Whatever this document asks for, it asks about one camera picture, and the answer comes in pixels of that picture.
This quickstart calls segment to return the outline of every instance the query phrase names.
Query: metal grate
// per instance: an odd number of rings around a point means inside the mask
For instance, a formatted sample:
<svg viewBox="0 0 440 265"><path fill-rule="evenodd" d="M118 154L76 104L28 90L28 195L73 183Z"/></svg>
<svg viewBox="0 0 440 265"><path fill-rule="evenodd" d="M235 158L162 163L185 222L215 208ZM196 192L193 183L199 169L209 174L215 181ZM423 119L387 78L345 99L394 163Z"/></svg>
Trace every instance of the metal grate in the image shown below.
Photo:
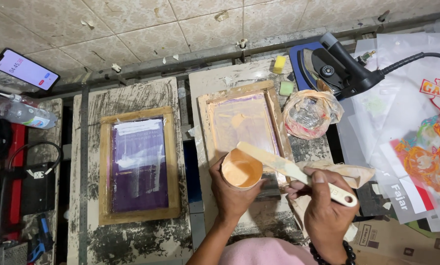
<svg viewBox="0 0 440 265"><path fill-rule="evenodd" d="M27 264L27 243L4 250L2 265L26 265Z"/></svg>

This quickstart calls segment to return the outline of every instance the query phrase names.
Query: tiled wall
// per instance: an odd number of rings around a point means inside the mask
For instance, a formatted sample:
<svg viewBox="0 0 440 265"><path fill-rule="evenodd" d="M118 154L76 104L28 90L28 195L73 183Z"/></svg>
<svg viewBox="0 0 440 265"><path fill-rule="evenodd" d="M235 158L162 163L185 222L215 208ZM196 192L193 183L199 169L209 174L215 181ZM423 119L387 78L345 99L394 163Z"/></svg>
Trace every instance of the tiled wall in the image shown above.
<svg viewBox="0 0 440 265"><path fill-rule="evenodd" d="M0 51L75 75L429 4L440 0L0 0Z"/></svg>

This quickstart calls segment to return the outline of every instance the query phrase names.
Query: wooden frame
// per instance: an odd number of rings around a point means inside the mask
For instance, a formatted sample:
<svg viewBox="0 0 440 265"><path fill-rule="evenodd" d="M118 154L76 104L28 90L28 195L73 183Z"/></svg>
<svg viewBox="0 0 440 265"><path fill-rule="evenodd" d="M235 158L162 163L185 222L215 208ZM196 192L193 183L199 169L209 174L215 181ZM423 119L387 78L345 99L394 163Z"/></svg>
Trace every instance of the wooden frame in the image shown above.
<svg viewBox="0 0 440 265"><path fill-rule="evenodd" d="M289 138L287 137L287 131L285 130L282 112L279 102L277 100L277 93L274 87L274 82L272 80L266 80L232 88L229 90L222 90L211 94L205 94L198 97L201 124L210 166L215 164L220 158L216 157L216 148L214 143L214 136L211 129L212 123L208 113L208 104L223 101L225 99L234 99L242 96L256 94L258 92L264 93L264 98L266 100L266 104L272 120L272 126L274 128L274 133L276 135L277 146L279 148L280 156L290 161L294 161L292 148L290 147ZM288 182L290 182L289 177L281 180L278 179L279 187L287 185Z"/></svg>
<svg viewBox="0 0 440 265"><path fill-rule="evenodd" d="M107 184L110 182L112 172L112 124L121 121L150 118L155 116L163 116L164 151L166 154L169 207L154 210L112 213L111 192L107 192ZM99 225L113 225L179 217L179 182L177 179L177 157L174 142L174 121L172 107L164 106L114 116L106 116L102 117L100 122Z"/></svg>

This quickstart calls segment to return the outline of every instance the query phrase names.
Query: hand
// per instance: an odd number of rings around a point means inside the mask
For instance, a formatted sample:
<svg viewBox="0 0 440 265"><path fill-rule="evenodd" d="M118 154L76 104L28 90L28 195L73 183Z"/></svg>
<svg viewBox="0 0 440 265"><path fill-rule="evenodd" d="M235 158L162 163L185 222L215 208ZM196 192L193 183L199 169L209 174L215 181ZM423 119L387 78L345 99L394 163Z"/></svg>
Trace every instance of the hand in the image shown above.
<svg viewBox="0 0 440 265"><path fill-rule="evenodd" d="M261 179L250 190L238 191L232 189L221 176L221 163L225 156L215 163L209 173L212 177L212 192L218 206L218 217L220 222L234 224L236 226L240 217L246 212L256 196L268 179Z"/></svg>
<svg viewBox="0 0 440 265"><path fill-rule="evenodd" d="M285 188L290 199L310 195L311 202L305 211L305 228L318 254L331 265L345 264L347 255L342 240L349 225L359 210L359 204L347 207L331 201L328 183L354 194L343 177L329 170L305 167L304 172L312 176L313 187L299 181L290 182Z"/></svg>

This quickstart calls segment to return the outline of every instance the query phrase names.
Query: plastic spatula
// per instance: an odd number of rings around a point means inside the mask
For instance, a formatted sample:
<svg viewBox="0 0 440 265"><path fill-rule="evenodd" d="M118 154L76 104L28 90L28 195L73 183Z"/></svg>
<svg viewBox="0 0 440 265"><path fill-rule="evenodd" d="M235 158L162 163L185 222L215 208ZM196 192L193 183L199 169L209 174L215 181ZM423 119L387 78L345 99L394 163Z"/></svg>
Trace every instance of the plastic spatula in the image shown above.
<svg viewBox="0 0 440 265"><path fill-rule="evenodd" d="M295 165L294 162L286 160L280 156L271 154L267 151L259 149L247 142L239 142L236 145L236 148L245 152L246 154L254 157L255 159L261 161L264 165L270 166L274 170L294 178L308 186L312 186L311 177L307 176L304 172L300 170L300 168ZM358 203L358 199L355 195L328 183L331 192L331 198L336 202L341 203L347 207L354 207Z"/></svg>

